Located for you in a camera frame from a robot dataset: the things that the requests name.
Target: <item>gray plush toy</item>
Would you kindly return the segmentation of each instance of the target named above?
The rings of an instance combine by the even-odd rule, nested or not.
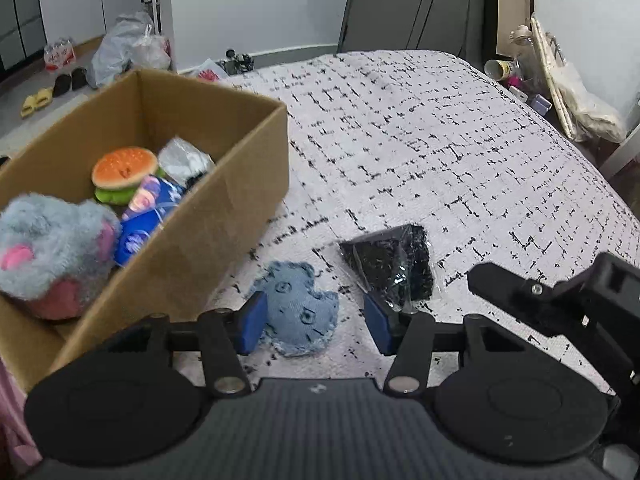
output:
[[[0,214],[0,290],[43,319],[80,316],[109,277],[119,235],[105,206],[21,195]]]

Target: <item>black circular base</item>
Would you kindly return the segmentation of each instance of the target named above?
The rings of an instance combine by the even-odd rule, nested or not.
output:
[[[450,375],[435,411],[453,437],[502,462],[555,462],[586,450],[607,421],[587,379],[524,353],[492,355]]]
[[[200,403],[187,378],[148,355],[105,352],[37,384],[24,416],[44,457],[115,466],[152,456],[184,437]]]

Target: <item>black and white blanket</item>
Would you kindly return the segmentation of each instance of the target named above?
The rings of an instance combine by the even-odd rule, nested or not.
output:
[[[566,339],[547,339],[466,289],[465,273],[483,261],[549,285],[600,251],[640,264],[638,220],[543,118],[441,52],[324,56],[226,81],[287,104],[290,189],[260,244],[212,301],[239,308],[272,260],[309,262],[316,288],[340,294],[326,351],[287,359],[260,348],[244,359],[252,380],[382,380],[391,359],[376,351],[359,312],[362,294],[336,242],[418,222],[440,289],[424,308],[437,320],[489,316],[606,389]],[[192,356],[181,356],[178,368],[202,381]],[[434,356],[430,383],[455,369],[455,357]]]

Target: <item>white patterned bedspread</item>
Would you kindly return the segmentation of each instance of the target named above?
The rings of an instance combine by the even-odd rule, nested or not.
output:
[[[340,292],[328,348],[301,358],[260,348],[243,359],[252,381],[382,382],[392,359],[376,351],[359,312],[362,294],[336,241],[418,222],[430,238],[442,290],[428,304],[436,320],[485,314],[607,387],[566,339],[541,336],[466,288],[465,273],[484,261],[549,285],[587,267],[600,251],[640,264],[638,220],[533,110],[465,61],[431,51],[324,56],[226,81],[287,104],[290,188],[216,306],[239,308],[272,260],[309,262],[316,288]],[[453,355],[435,354],[430,384],[456,363]],[[202,382],[193,356],[180,356],[177,367]]]

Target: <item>black packaged item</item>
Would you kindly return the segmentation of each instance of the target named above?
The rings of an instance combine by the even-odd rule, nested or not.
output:
[[[428,300],[433,273],[424,228],[405,224],[340,243],[342,256],[365,290],[375,290],[395,310],[412,311],[412,301]]]

